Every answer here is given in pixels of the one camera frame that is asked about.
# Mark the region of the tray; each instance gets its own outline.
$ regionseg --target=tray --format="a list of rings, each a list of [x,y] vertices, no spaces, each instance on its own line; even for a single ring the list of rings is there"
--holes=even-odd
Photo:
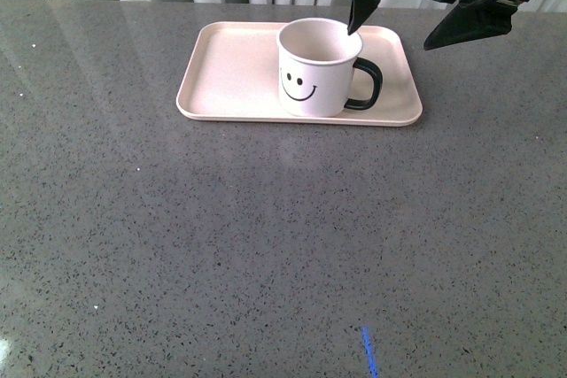
[[[423,107],[398,35],[384,27],[359,29],[361,57],[384,75],[376,104],[366,111],[344,110],[331,118],[296,117],[278,100],[276,34],[272,22],[215,22],[204,27],[177,93],[177,108],[194,120],[271,121],[400,127],[414,123]],[[355,71],[349,97],[364,99],[372,80]]]

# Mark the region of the mug rim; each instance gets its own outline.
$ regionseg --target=mug rim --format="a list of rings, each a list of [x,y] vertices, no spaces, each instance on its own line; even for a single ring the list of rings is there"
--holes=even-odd
[[[295,19],[294,21],[290,21],[288,23],[286,23],[282,28],[279,29],[279,31],[277,32],[277,45],[280,49],[284,50],[285,53],[290,57],[295,59],[296,61],[302,63],[302,64],[308,64],[311,66],[335,66],[335,65],[339,65],[339,64],[344,64],[345,62],[349,62],[352,61],[353,59],[357,58],[360,53],[362,52],[362,48],[364,46],[364,42],[362,41],[362,37],[361,35],[358,34],[358,32],[354,32],[351,35],[349,35],[349,37],[355,37],[356,40],[359,43],[359,49],[357,49],[357,52],[354,55],[351,55],[347,58],[341,58],[341,59],[333,59],[330,61],[321,61],[321,60],[316,60],[316,59],[309,59],[309,58],[303,58],[299,55],[296,55],[292,52],[290,52],[282,43],[281,37],[282,37],[282,33],[288,29],[289,27],[299,24],[301,22],[306,22],[306,21],[310,21],[310,22],[315,22],[315,21],[319,21],[319,22],[329,22],[334,26],[341,26],[344,27],[345,31],[347,30],[347,25],[337,21],[335,19],[329,19],[329,18],[318,18],[318,17],[313,17],[313,18],[302,18],[302,19]]]

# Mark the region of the tray rim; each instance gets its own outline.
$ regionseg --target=tray rim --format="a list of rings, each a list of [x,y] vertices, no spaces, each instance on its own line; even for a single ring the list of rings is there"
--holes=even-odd
[[[401,48],[401,52],[404,56],[404,59],[408,65],[409,76],[411,77],[412,87],[416,93],[416,100],[418,103],[418,109],[415,115],[407,118],[406,120],[377,120],[377,119],[364,119],[364,118],[344,118],[344,117],[297,117],[297,116],[287,116],[287,117],[255,117],[255,116],[218,116],[218,115],[211,115],[199,112],[191,112],[186,110],[181,105],[180,98],[182,97],[183,89],[185,87],[186,81],[190,74],[191,65],[194,61],[197,61],[197,57],[199,54],[199,50],[206,49],[205,40],[210,38],[217,29],[243,29],[243,30],[259,30],[259,31],[277,31],[279,28],[287,24],[288,22],[284,21],[230,21],[230,20],[223,20],[223,21],[215,21],[210,24],[207,24],[198,33],[198,37],[195,41],[193,51],[190,55],[189,63],[185,69],[183,74],[183,79],[181,85],[177,91],[177,96],[175,98],[175,104],[177,109],[180,111],[182,115],[185,117],[197,120],[197,121],[233,121],[233,122],[266,122],[266,123],[290,123],[290,124],[334,124],[334,125],[343,125],[343,126],[372,126],[372,127],[405,127],[414,124],[421,115],[423,114],[423,104],[421,102],[421,98],[419,97],[419,93],[417,92],[416,83],[414,81],[413,75],[411,73],[411,69],[409,69],[409,64],[407,62],[407,57],[405,51],[403,49],[403,45],[401,43],[400,36],[387,27],[380,27],[380,26],[362,26],[359,31],[365,32],[370,30],[378,30],[380,32],[384,32],[388,37],[388,39],[393,40],[394,43],[398,44]]]

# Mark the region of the smiley face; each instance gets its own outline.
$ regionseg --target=smiley face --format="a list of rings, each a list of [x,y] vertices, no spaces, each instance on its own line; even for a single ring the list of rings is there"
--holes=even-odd
[[[298,77],[297,79],[293,79],[291,77],[290,73],[286,73],[285,75],[283,75],[282,68],[280,68],[280,78],[282,80],[283,91],[285,92],[285,94],[287,96],[289,96],[294,101],[307,101],[311,96],[313,96],[313,94],[315,93],[315,91],[317,89],[317,86],[314,85],[313,88],[311,89],[311,92],[306,95],[305,90],[302,90],[303,89],[303,80],[301,79],[301,77]],[[288,83],[287,83],[288,85],[295,86],[297,84],[297,86],[298,86],[297,91],[299,92],[299,96],[290,95],[290,92],[288,91],[288,89],[285,88],[285,82],[286,81],[288,81]]]

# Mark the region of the black handle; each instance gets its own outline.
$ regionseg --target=black handle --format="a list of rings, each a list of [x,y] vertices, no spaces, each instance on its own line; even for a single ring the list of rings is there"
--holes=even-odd
[[[368,108],[371,108],[376,103],[378,95],[380,95],[380,90],[382,89],[382,72],[376,64],[364,58],[357,58],[354,61],[353,67],[370,74],[370,77],[372,77],[372,81],[374,82],[374,89],[372,90],[372,97],[366,101],[350,98],[347,99],[345,108],[359,111],[368,110]]]

